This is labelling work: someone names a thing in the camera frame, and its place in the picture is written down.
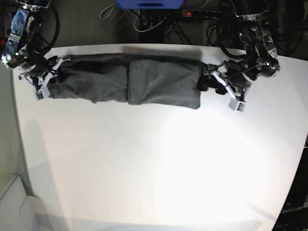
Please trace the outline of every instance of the gray carpet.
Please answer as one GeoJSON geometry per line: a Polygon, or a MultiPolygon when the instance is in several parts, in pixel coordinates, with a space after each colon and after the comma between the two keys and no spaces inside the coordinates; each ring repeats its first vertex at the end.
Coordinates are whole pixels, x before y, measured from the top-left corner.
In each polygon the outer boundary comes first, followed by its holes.
{"type": "MultiPolygon", "coordinates": [[[[134,30],[133,23],[136,16],[130,13],[124,27],[118,31],[118,18],[124,12],[118,7],[108,20],[99,18],[102,9],[115,3],[116,0],[54,0],[61,20],[61,31],[56,47],[115,44],[115,43],[138,43],[138,33],[134,30]]],[[[188,3],[203,0],[190,0],[188,3]]],[[[211,0],[208,8],[216,8],[217,0],[211,0]]],[[[182,24],[185,33],[191,38],[193,45],[202,45],[202,24],[182,24]]],[[[55,22],[51,15],[48,22],[43,26],[43,36],[51,41],[54,34],[55,22]]],[[[177,36],[173,36],[172,43],[181,44],[177,36]]]]}

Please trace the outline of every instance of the white table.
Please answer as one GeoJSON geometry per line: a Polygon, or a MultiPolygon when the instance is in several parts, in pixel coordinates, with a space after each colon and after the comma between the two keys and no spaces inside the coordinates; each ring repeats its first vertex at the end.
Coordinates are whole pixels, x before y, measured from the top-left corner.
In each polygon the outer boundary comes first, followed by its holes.
{"type": "MultiPolygon", "coordinates": [[[[205,63],[226,57],[197,49],[205,63]]],[[[124,45],[53,49],[50,55],[122,52],[124,45]]],[[[166,105],[37,102],[15,94],[34,193],[55,231],[270,231],[290,190],[308,132],[307,62],[280,57],[259,78],[244,113],[213,90],[198,110],[166,105]]]]}

